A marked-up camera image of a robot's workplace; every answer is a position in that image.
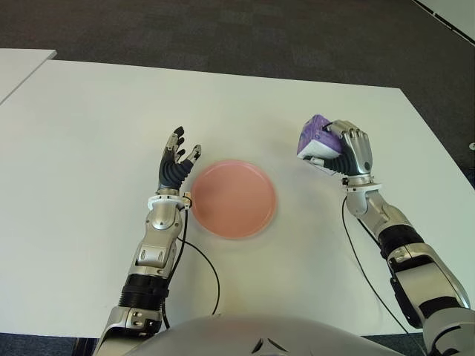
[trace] black joint segment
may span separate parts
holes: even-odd
[[[161,325],[162,325],[161,321],[145,319],[143,327],[140,329],[120,329],[119,331],[116,331],[116,332],[119,332],[119,334],[122,336],[150,337],[158,333]]]
[[[330,131],[330,130],[328,130],[328,127],[329,127],[332,123],[333,123],[333,122],[327,123],[326,125],[324,125],[324,126],[321,128],[321,130],[322,130],[322,131]]]
[[[451,356],[451,355],[456,355],[459,353],[459,350],[455,350],[455,349],[449,349],[447,351],[445,351],[442,356]]]
[[[178,190],[187,176],[188,174],[180,169],[180,165],[174,162],[165,162],[160,167],[159,181],[165,187]]]
[[[459,302],[454,297],[438,297],[426,302],[423,302],[419,306],[422,314],[426,319],[428,319],[433,313],[438,312],[439,310],[447,308],[460,308]]]
[[[386,260],[391,252],[410,243],[423,243],[424,240],[409,225],[393,225],[383,230],[378,236],[381,256]]]
[[[127,277],[122,288],[119,306],[159,310],[167,296],[167,279],[144,274],[131,274]]]
[[[412,257],[409,260],[405,260],[403,262],[396,262],[396,259],[391,258],[389,260],[389,265],[391,266],[394,273],[405,271],[406,269],[419,267],[422,265],[427,265],[428,263],[432,263],[433,261],[429,258],[429,256],[416,256]]]
[[[185,130],[183,129],[183,126],[180,126],[175,131],[173,131],[173,133],[176,134],[178,137],[181,137],[185,133]]]
[[[413,305],[410,303],[401,283],[399,283],[396,277],[391,278],[390,282],[394,290],[394,296],[399,304],[399,308],[401,308],[402,314],[406,317],[407,322],[414,328],[420,329],[422,327],[421,319],[416,313]]]
[[[196,161],[196,160],[197,160],[198,158],[200,158],[200,157],[201,157],[201,151],[195,153],[193,158],[194,158],[194,160]]]
[[[180,166],[186,172],[186,176],[188,176],[188,174],[191,172],[191,169],[193,168],[193,163],[189,159],[185,159],[183,162],[180,163]]]
[[[343,153],[334,158],[324,160],[324,167],[332,171],[346,174],[348,176],[355,176],[360,174],[356,166],[356,159],[354,155],[344,149]]]
[[[433,349],[427,354],[427,356],[442,356],[442,354],[438,350]]]

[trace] purple object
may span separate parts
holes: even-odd
[[[322,115],[314,115],[304,125],[300,139],[298,140],[297,154],[299,154],[313,139],[332,150],[341,153],[341,144],[338,137],[333,133],[323,131],[322,128],[329,124],[330,121],[325,119]]]

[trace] silver arm casing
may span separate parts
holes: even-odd
[[[215,315],[153,336],[130,356],[401,356],[332,326],[295,317]]]
[[[177,250],[175,242],[183,227],[180,209],[188,208],[189,202],[183,201],[176,190],[161,189],[149,199],[148,207],[150,212],[145,220],[145,236],[135,252],[127,281],[131,278],[142,278],[145,283],[149,280],[161,281],[166,289]],[[118,348],[126,353],[160,328],[160,303],[155,303],[153,309],[137,307],[140,296],[133,293],[125,295],[126,288],[122,290],[119,305],[111,310],[94,355],[117,355]]]
[[[462,284],[422,238],[415,243],[404,243],[404,238],[396,242],[385,240],[391,228],[413,228],[398,208],[384,200],[379,193],[381,186],[369,174],[348,177],[344,183],[347,208],[381,244],[381,254],[393,275],[396,299],[407,321],[424,329],[427,349],[441,354],[452,349],[475,355],[475,312],[469,309]]]

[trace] black cable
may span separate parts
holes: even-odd
[[[189,206],[188,210],[191,209],[191,207],[193,206],[193,200],[190,197],[187,197],[186,195],[183,195],[182,198],[188,199],[188,201],[190,202],[190,206]]]
[[[216,303],[214,305],[213,312],[211,313],[211,315],[214,315],[214,314],[216,314],[217,306],[220,303],[220,293],[221,293],[220,278],[218,277],[216,269],[214,268],[212,262],[209,260],[209,258],[197,246],[193,245],[192,243],[189,243],[188,241],[185,241],[184,243],[186,245],[194,248],[201,256],[203,256],[203,258],[206,260],[206,262],[209,264],[209,266],[213,270],[214,277],[216,278],[216,284],[217,284]]]
[[[374,289],[373,287],[373,284],[371,284],[370,280],[368,279],[366,273],[364,273],[364,269],[363,269],[363,266],[361,265],[360,261],[359,261],[359,258],[358,258],[358,255],[356,253],[356,250],[355,250],[355,246],[353,246],[353,242],[351,240],[351,237],[350,237],[350,233],[348,232],[348,228],[347,228],[347,224],[345,223],[344,221],[344,204],[345,202],[347,201],[347,198],[345,197],[343,199],[343,203],[341,204],[341,221],[343,222],[343,226],[344,226],[344,230],[346,231],[347,233],[347,236],[348,236],[348,241],[350,241],[350,245],[351,245],[351,249],[353,250],[353,254],[355,255],[355,258],[356,258],[356,262],[358,263],[358,266],[359,268],[361,269],[361,273],[363,274],[363,277],[364,279],[366,280],[366,282],[368,283],[368,285],[370,286],[371,290],[373,291],[373,293],[375,294],[375,296],[377,296],[377,298],[379,299],[379,301],[381,302],[381,304],[383,305],[383,307],[386,308],[387,312],[391,315],[391,317],[393,317],[393,319],[399,324],[399,326],[401,326],[401,329],[404,330],[404,332],[410,337],[410,339],[417,345],[417,347],[419,347],[422,351],[422,354],[423,355],[427,355],[424,351],[424,349],[422,348],[421,345],[419,345],[419,343],[416,341],[416,339],[414,339],[414,337],[409,333],[409,331],[399,322],[398,318],[392,313],[392,311],[389,309],[389,307],[386,305],[386,303],[381,299],[381,297],[379,296],[378,292]]]
[[[188,229],[188,210],[185,210],[185,228],[183,229],[183,241],[186,241],[186,230]],[[177,270],[178,263],[180,263],[181,256],[183,255],[183,250],[185,249],[185,244],[182,243],[180,247],[180,252],[178,252],[178,257],[177,260],[175,261],[175,264],[173,265],[173,268],[171,269],[170,275],[168,276],[168,282],[167,286],[170,285],[171,278],[175,274],[175,271]]]
[[[78,337],[71,356],[91,356],[96,348],[97,339]]]
[[[181,244],[181,247],[180,247],[180,252],[178,253],[177,260],[175,261],[173,269],[170,272],[170,276],[168,277],[168,285],[170,284],[171,278],[173,277],[173,274],[175,273],[175,271],[177,269],[178,263],[181,260],[181,257],[183,255],[184,246],[189,245],[190,247],[194,248],[194,250],[196,250],[201,256],[203,256],[203,258],[206,260],[206,262],[212,268],[214,276],[216,277],[217,297],[216,297],[216,303],[214,305],[213,312],[212,312],[212,315],[215,315],[216,311],[217,311],[217,307],[219,306],[219,302],[220,302],[220,294],[221,294],[220,278],[217,275],[216,268],[214,268],[214,266],[213,266],[212,262],[209,260],[209,258],[197,246],[195,246],[192,243],[189,243],[188,241],[186,241],[186,231],[187,230],[188,230],[188,210],[185,210],[185,228],[183,230],[183,238],[180,239],[178,237],[178,240],[181,241],[182,244]],[[163,303],[162,303],[162,318],[163,318],[163,324],[165,325],[165,327],[167,329],[170,329],[170,323],[168,322],[168,317],[167,317],[167,314],[166,314],[166,303],[165,303],[165,301],[163,301]]]
[[[183,229],[183,242],[186,242],[186,232],[188,230],[188,210],[185,210],[185,228]],[[183,255],[183,250],[185,249],[185,244],[182,243],[180,247],[180,252],[178,252],[178,257],[177,260],[175,261],[175,264],[173,265],[173,268],[171,269],[170,275],[168,276],[168,282],[167,282],[167,288],[170,286],[171,278],[175,274],[175,271],[177,270],[178,263],[180,263],[181,257]],[[166,315],[166,307],[165,307],[165,301],[162,303],[162,318],[163,318],[163,323],[165,324],[165,327],[167,329],[170,329],[170,323],[168,322],[168,317]]]
[[[381,247],[381,245],[379,245],[378,240],[373,236],[373,234],[372,234],[371,231],[366,227],[366,225],[365,225],[360,219],[358,219],[358,222],[359,222],[359,225],[363,226],[363,229],[368,233],[368,235],[370,235],[370,237],[371,237],[371,239],[374,241],[374,243],[375,243],[378,247]]]

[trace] robot forearm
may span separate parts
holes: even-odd
[[[399,306],[410,325],[424,328],[427,349],[472,352],[475,312],[460,282],[406,216],[384,200],[369,174],[344,183],[348,210],[378,240]]]
[[[111,310],[94,355],[122,355],[160,330],[161,308],[174,271],[175,242],[183,227],[180,211],[189,209],[191,202],[186,194],[180,197],[180,186],[201,155],[201,147],[196,145],[179,162],[185,153],[178,150],[183,134],[183,128],[175,130],[163,151],[159,188],[148,200],[145,236],[128,270],[119,305]]]

